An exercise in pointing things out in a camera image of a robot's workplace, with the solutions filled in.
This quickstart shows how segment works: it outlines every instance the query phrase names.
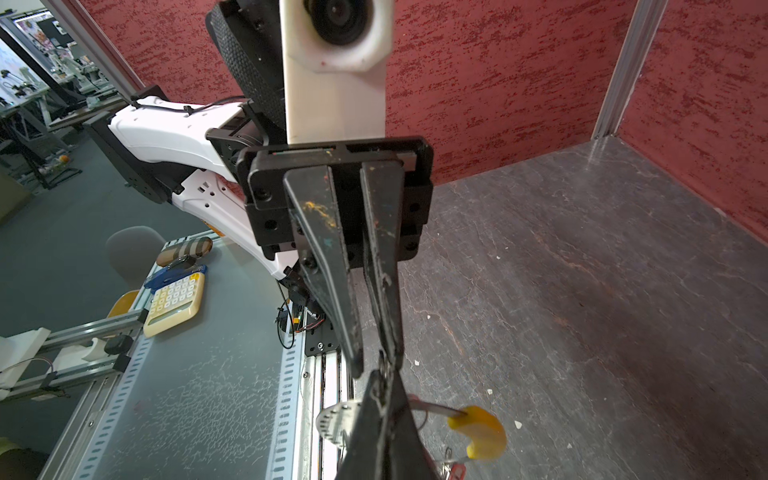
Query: chair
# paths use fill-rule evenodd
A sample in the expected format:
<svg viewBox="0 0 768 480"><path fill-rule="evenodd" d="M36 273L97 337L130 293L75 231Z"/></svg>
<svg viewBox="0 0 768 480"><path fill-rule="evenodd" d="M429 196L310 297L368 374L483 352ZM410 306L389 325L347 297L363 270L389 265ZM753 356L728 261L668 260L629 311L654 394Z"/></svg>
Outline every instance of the chair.
<svg viewBox="0 0 768 480"><path fill-rule="evenodd" d="M131 289L115 302L107 317L128 312L164 245L158 232L144 226L120 230L107 239L109 264Z"/></svg>

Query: calculator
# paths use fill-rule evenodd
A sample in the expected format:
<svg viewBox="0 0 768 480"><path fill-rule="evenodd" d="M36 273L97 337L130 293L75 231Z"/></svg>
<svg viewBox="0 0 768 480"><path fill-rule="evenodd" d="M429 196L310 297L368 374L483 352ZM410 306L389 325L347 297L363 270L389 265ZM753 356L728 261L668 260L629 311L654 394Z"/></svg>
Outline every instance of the calculator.
<svg viewBox="0 0 768 480"><path fill-rule="evenodd" d="M154 293L144 322L144 336L155 336L186 322L200 309L205 283L205 268L164 286Z"/></svg>

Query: floor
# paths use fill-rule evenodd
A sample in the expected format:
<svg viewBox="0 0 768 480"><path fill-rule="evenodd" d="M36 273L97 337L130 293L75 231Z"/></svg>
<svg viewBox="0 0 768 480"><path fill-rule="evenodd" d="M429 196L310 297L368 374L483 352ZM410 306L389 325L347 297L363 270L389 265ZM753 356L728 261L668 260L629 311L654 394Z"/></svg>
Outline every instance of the floor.
<svg viewBox="0 0 768 480"><path fill-rule="evenodd" d="M41 326L59 330L103 318L127 291L107 262L114 232L148 225L167 239L207 230L170 204L154 204L122 177L85 134L72 152L83 173L42 191L0 225L0 336ZM50 452L79 396L0 405L0 436Z"/></svg>
<svg viewBox="0 0 768 480"><path fill-rule="evenodd" d="M507 430L467 478L768 477L768 247L620 140L437 187L399 270L406 389Z"/></svg>

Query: red wall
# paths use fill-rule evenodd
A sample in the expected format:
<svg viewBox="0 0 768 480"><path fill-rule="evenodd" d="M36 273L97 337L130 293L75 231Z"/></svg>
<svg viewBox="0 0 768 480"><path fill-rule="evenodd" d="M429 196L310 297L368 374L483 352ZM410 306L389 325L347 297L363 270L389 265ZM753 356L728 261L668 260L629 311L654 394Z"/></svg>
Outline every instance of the red wall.
<svg viewBox="0 0 768 480"><path fill-rule="evenodd" d="M214 0L81 0L172 100L238 91L204 27ZM442 183L589 140L634 0L398 0L387 134L424 135Z"/></svg>
<svg viewBox="0 0 768 480"><path fill-rule="evenodd" d="M768 1L670 0L619 133L768 240Z"/></svg>

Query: screw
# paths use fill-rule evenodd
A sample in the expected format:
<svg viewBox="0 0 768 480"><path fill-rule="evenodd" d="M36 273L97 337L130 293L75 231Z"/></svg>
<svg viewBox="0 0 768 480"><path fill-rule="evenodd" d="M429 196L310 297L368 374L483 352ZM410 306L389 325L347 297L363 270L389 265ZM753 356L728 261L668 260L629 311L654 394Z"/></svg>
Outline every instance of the screw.
<svg viewBox="0 0 768 480"><path fill-rule="evenodd" d="M301 264L310 270L317 267L317 262L314 257L304 257L301 259Z"/></svg>

